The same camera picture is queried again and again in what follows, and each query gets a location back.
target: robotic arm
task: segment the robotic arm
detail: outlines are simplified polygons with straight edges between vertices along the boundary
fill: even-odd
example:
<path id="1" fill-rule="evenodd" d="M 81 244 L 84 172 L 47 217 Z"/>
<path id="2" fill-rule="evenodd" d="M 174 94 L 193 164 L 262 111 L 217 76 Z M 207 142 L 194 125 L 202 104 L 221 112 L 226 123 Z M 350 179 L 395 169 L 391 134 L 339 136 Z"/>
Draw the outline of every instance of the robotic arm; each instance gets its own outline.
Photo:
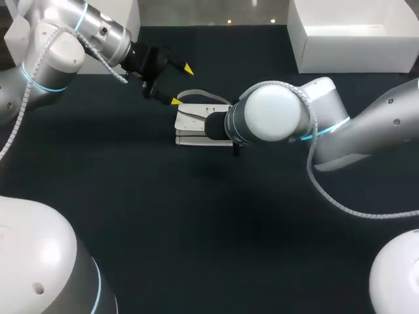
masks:
<path id="1" fill-rule="evenodd" d="M 314 167 L 333 171 L 385 148 L 419 139 L 418 83 L 415 79 L 390 90 L 356 118 L 348 116 L 329 78 L 319 78 L 295 90 L 288 84 L 260 83 L 227 114 L 215 113 L 209 118 L 206 133 L 212 139 L 231 139 L 246 146 L 292 138 L 311 143 L 313 117 L 298 96 L 302 92 L 318 123 Z M 224 128 L 219 127 L 220 119 Z"/>
<path id="2" fill-rule="evenodd" d="M 28 109 L 55 102 L 82 67 L 85 53 L 103 58 L 109 67 L 121 64 L 128 73 L 144 81 L 146 98 L 155 97 L 168 105 L 177 100 L 155 88 L 164 68 L 171 64 L 193 74 L 187 63 L 167 51 L 132 42 L 131 33 L 125 27 L 83 0 L 21 0 L 19 12 L 31 26 L 29 46 L 19 66 L 0 73 L 0 124 L 18 114 L 32 73 L 36 71 L 37 75 Z M 62 33 L 46 52 L 42 64 L 37 65 L 46 43 L 61 27 L 84 37 L 90 49 L 70 33 Z"/>

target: cable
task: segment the cable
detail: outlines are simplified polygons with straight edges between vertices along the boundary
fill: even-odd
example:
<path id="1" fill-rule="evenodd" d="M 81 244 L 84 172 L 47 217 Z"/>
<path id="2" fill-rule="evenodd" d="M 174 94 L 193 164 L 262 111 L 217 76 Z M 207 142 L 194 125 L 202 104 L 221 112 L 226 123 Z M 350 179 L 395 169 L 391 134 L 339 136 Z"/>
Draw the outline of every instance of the cable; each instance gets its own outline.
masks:
<path id="1" fill-rule="evenodd" d="M 24 93 L 24 98 L 22 100 L 22 104 L 20 106 L 20 110 L 18 113 L 18 118 L 16 119 L 16 123 L 14 124 L 13 130 L 9 136 L 9 138 L 7 139 L 7 142 L 5 144 L 5 146 L 3 147 L 3 149 L 0 151 L 0 161 L 4 158 L 4 156 L 6 155 L 6 153 L 9 151 L 9 148 L 12 146 L 14 139 L 16 138 L 16 135 L 19 132 L 20 126 L 22 124 L 22 120 L 23 117 L 25 115 L 26 112 L 26 107 L 27 107 L 27 103 L 29 102 L 29 97 L 31 95 L 31 91 L 33 88 L 33 85 L 35 83 L 35 77 L 38 73 L 38 70 L 46 56 L 46 53 L 49 51 L 50 47 L 52 46 L 52 44 L 55 42 L 55 40 L 64 32 L 67 32 L 73 36 L 76 36 L 76 38 L 78 38 L 82 44 L 84 44 L 87 49 L 89 49 L 93 55 L 95 55 L 95 57 L 97 57 L 97 59 L 103 64 L 103 66 L 105 66 L 105 68 L 110 72 L 110 74 L 112 74 L 117 80 L 119 80 L 121 83 L 123 84 L 127 84 L 128 81 L 123 78 L 122 76 L 120 76 L 118 73 L 116 73 L 111 67 L 110 65 L 105 61 L 105 59 L 99 54 L 99 52 L 87 41 L 87 39 L 85 39 L 83 37 L 83 35 L 81 35 L 79 32 L 75 31 L 74 29 L 70 29 L 68 27 L 62 27 L 59 26 L 55 23 L 51 23 L 54 24 L 57 29 L 51 34 L 50 38 L 48 39 L 48 41 L 45 44 L 45 47 L 43 49 L 43 51 L 41 52 L 41 54 L 39 55 L 36 63 L 35 63 L 35 68 L 32 72 L 31 78 L 29 80 L 29 82 L 27 83 L 26 89 L 25 89 L 25 93 Z"/>
<path id="2" fill-rule="evenodd" d="M 341 203 L 336 201 L 334 198 L 332 198 L 330 195 L 328 195 L 328 193 L 321 187 L 321 185 L 318 183 L 318 181 L 316 180 L 316 177 L 313 174 L 313 158 L 314 158 L 314 153 L 316 152 L 317 141 L 319 137 L 319 126 L 318 126 L 317 116 L 313 108 L 311 108 L 310 103 L 308 102 L 307 97 L 305 96 L 304 92 L 300 90 L 299 88 L 285 82 L 268 81 L 268 82 L 258 83 L 252 86 L 251 88 L 246 90 L 242 96 L 240 96 L 240 99 L 245 98 L 251 92 L 254 92 L 256 89 L 262 86 L 272 85 L 272 84 L 279 85 L 279 86 L 282 86 L 291 90 L 306 105 L 308 112 L 310 113 L 310 121 L 311 121 L 310 125 L 313 125 L 313 128 L 312 128 L 313 140 L 312 140 L 312 144 L 310 146 L 310 150 L 308 152 L 308 157 L 307 157 L 307 174 L 310 180 L 312 181 L 314 187 L 327 201 L 329 201 L 335 207 L 337 207 L 338 209 L 340 209 L 341 211 L 344 211 L 345 213 L 349 215 L 359 217 L 359 218 L 365 218 L 365 219 L 388 220 L 388 219 L 409 218 L 409 217 L 419 216 L 419 211 L 409 211 L 409 212 L 395 213 L 395 214 L 361 213 L 359 211 L 354 211 L 353 209 L 347 208 L 346 206 L 342 205 Z"/>

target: metal screw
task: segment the metal screw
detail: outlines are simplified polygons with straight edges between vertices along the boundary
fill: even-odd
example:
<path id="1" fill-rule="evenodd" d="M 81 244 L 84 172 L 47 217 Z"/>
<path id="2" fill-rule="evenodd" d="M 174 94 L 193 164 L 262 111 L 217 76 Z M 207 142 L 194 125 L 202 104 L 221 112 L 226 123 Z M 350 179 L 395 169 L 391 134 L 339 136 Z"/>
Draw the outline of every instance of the metal screw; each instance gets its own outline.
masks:
<path id="1" fill-rule="evenodd" d="M 106 27 L 101 28 L 100 29 L 100 34 L 101 35 L 106 35 L 107 34 L 107 28 Z"/>

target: black mat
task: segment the black mat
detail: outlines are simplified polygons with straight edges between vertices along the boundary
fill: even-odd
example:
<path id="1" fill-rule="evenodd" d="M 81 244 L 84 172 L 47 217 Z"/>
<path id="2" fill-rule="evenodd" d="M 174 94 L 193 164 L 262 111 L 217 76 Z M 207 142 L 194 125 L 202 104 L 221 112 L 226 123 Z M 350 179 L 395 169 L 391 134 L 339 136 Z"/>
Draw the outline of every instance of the black mat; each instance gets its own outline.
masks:
<path id="1" fill-rule="evenodd" d="M 186 57 L 196 77 L 173 94 L 228 99 L 253 83 L 301 85 L 286 28 L 143 28 L 141 39 Z M 402 75 L 330 75 L 355 116 Z M 339 212 L 312 188 L 306 149 L 174 145 L 176 108 L 145 101 L 138 82 L 79 76 L 55 106 L 27 115 L 0 168 L 0 193 L 48 204 L 72 223 L 117 294 L 120 313 L 373 314 L 373 260 L 419 219 L 376 222 Z M 419 208 L 419 146 L 329 174 L 354 209 Z"/>

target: white box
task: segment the white box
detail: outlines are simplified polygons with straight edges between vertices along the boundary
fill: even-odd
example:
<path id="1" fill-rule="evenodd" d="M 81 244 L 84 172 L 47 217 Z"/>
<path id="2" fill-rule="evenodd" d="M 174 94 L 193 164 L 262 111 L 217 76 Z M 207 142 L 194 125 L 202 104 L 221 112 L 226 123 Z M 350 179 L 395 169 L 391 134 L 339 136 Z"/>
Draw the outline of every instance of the white box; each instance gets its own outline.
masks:
<path id="1" fill-rule="evenodd" d="M 291 0 L 288 32 L 300 73 L 408 73 L 419 55 L 405 0 Z"/>
<path id="2" fill-rule="evenodd" d="M 14 14 L 16 11 L 14 2 L 16 0 L 6 0 L 14 21 L 5 35 L 5 42 L 14 63 L 18 65 L 26 55 L 30 28 L 29 23 L 24 18 Z M 132 34 L 133 42 L 137 42 L 141 26 L 137 0 L 86 0 L 86 2 L 126 27 Z M 116 66 L 114 70 L 118 74 L 126 73 L 120 65 Z M 79 74 L 109 74 L 109 72 L 98 60 L 86 56 L 86 61 Z"/>

